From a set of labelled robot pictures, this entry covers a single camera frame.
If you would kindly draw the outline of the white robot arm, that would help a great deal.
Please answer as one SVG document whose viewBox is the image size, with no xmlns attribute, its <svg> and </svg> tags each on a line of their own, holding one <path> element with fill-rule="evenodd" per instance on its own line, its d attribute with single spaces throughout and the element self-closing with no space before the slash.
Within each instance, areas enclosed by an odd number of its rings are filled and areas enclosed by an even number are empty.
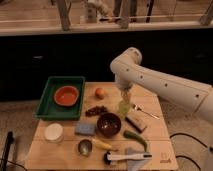
<svg viewBox="0 0 213 171">
<path fill-rule="evenodd" d="M 128 92 L 140 85 L 160 97 L 180 105 L 213 125 L 213 86 L 141 66 L 142 54 L 134 47 L 112 60 L 110 69 L 117 87 Z"/>
</svg>

